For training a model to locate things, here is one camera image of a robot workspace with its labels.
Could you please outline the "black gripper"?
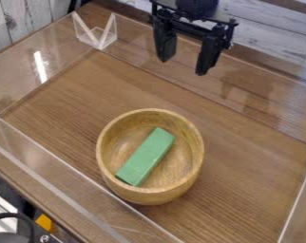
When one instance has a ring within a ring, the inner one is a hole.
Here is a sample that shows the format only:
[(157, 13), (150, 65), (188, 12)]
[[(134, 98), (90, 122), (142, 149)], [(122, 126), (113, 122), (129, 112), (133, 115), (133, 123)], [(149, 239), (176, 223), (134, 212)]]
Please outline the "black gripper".
[[(169, 19), (180, 22), (186, 20), (212, 22), (224, 27), (224, 48), (232, 46), (234, 27), (237, 20), (218, 10), (218, 0), (149, 0), (152, 15), (157, 16), (161, 10), (169, 12)], [(153, 38), (157, 57), (166, 62), (176, 54), (177, 35), (172, 23), (157, 17), (153, 18)], [(201, 49), (197, 56), (194, 74), (202, 76), (216, 65), (221, 52), (221, 41), (216, 36), (206, 35), (202, 38)]]

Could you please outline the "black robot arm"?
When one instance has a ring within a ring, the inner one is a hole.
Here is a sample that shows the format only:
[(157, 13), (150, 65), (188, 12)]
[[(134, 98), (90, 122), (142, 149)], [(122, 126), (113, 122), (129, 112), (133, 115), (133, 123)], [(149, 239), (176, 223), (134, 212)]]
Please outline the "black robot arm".
[(176, 54), (177, 34), (201, 41), (194, 74), (202, 76), (214, 67), (224, 49), (232, 46), (233, 17), (217, 14), (218, 0), (149, 0), (156, 54), (166, 62)]

